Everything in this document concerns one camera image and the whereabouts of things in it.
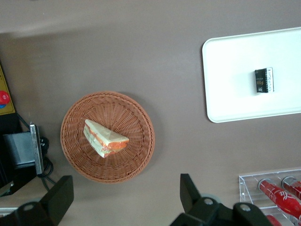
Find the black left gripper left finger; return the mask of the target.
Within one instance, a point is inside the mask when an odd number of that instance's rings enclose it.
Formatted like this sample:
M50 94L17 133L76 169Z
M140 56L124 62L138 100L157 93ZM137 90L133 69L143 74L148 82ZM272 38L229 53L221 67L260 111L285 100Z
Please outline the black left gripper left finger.
M63 176L38 202L28 202L15 212L16 226L57 226L74 200L73 178Z

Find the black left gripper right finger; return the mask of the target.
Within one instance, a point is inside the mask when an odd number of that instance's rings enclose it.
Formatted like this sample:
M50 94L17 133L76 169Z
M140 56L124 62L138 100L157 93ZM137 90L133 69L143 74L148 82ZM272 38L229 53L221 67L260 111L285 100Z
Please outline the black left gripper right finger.
M180 175L180 200L184 212L172 226L269 226L270 221L255 205L238 202L230 209L216 199L202 196L189 174Z

